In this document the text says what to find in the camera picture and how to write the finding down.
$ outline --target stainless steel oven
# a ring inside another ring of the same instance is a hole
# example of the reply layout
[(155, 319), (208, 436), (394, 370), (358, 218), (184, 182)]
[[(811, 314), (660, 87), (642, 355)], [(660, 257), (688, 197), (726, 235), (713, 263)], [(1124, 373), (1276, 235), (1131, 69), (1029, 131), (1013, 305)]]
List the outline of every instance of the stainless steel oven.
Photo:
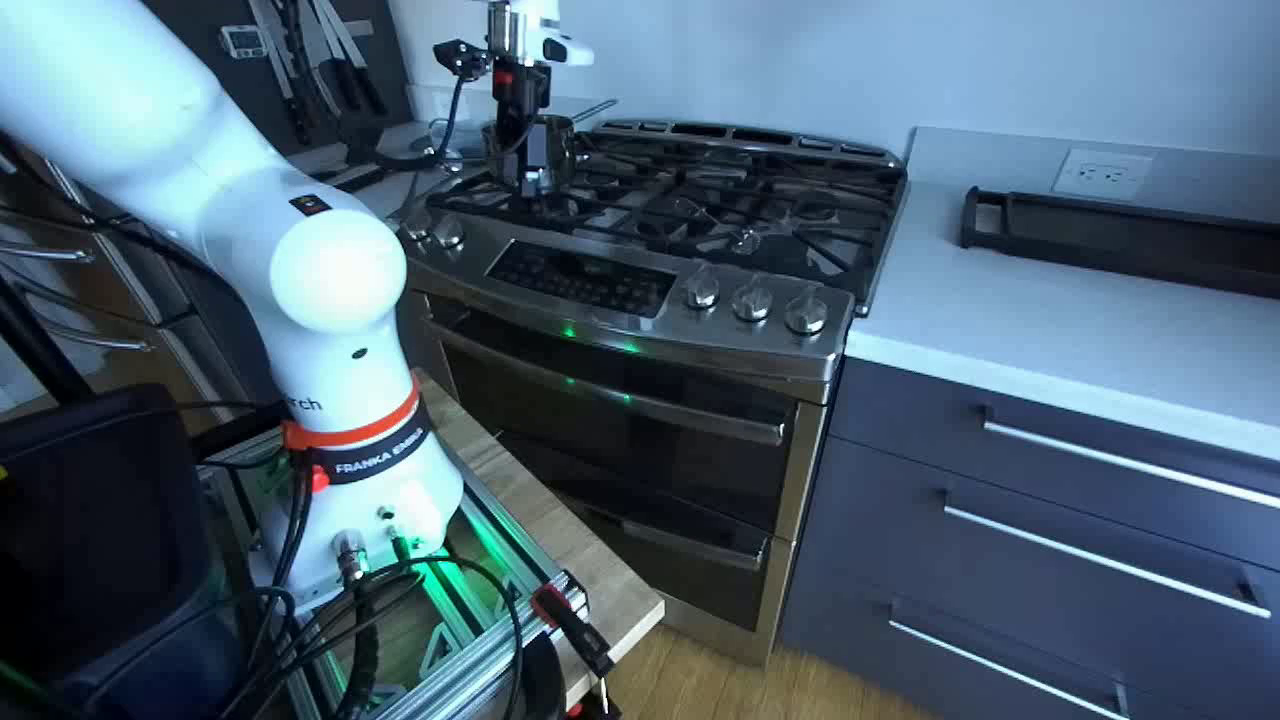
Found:
[(432, 373), (599, 540), (666, 591), (677, 629), (764, 662), (823, 426), (820, 403), (428, 302)]
[(466, 174), (400, 229), (410, 355), (666, 591), (677, 629), (764, 662), (901, 165), (648, 122), (567, 152), (556, 197)]

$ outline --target white countertop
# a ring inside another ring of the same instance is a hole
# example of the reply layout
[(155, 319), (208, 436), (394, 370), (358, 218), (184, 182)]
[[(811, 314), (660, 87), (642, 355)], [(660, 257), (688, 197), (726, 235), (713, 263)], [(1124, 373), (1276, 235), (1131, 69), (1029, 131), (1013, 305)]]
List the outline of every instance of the white countertop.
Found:
[(959, 249), (911, 185), (847, 355), (1280, 462), (1280, 302)]

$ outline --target cabinet drawer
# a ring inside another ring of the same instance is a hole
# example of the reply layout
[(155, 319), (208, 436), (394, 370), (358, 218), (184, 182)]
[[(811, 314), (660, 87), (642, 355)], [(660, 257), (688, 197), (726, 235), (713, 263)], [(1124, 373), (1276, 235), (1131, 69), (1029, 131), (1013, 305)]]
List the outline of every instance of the cabinet drawer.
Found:
[(1124, 683), (1021, 649), (915, 604), (903, 591), (814, 598), (814, 623), (785, 623), (785, 645), (959, 720), (1121, 720), (1155, 715)]
[(831, 436), (1280, 569), (1280, 464), (874, 365)]
[(1124, 682), (1131, 700), (1162, 698), (1197, 715), (1280, 710), (1280, 578), (872, 449), (829, 449), (790, 598), (811, 591), (802, 578), (852, 586), (829, 598), (929, 598)]

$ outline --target control knob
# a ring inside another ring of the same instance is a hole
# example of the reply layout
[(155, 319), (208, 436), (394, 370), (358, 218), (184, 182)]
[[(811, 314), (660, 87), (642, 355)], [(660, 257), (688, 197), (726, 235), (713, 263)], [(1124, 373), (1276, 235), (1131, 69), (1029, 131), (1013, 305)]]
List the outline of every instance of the control knob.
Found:
[(466, 249), (464, 239), (464, 223), (456, 218), (436, 218), (428, 229), (418, 229), (432, 235), (432, 243), (445, 251), (445, 257), (460, 257)]
[(691, 281), (684, 284), (684, 305), (688, 305), (691, 314), (708, 314), (708, 307), (717, 307), (717, 302), (721, 302), (721, 281), (717, 281), (717, 275), (691, 275)]
[(748, 290), (733, 302), (733, 318), (745, 319), (745, 323), (764, 323), (769, 319), (769, 290)]
[(814, 335), (829, 328), (829, 305), (814, 302), (814, 295), (802, 295), (788, 307), (785, 323), (796, 331), (796, 335)]

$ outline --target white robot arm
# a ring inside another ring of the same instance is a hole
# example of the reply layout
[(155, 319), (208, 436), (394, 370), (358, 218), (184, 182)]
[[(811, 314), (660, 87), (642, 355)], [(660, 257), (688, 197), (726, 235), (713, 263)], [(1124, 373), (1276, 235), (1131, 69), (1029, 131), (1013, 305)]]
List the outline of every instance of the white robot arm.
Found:
[(138, 0), (0, 5), (0, 131), (219, 274), (251, 314), (325, 455), (293, 591), (341, 588), (334, 545), (445, 540), (460, 472), (438, 451), (394, 335), (405, 251), (352, 197), (309, 182)]
[(597, 53), (561, 29), (561, 0), (491, 0), (489, 48), (514, 64), (597, 64)]

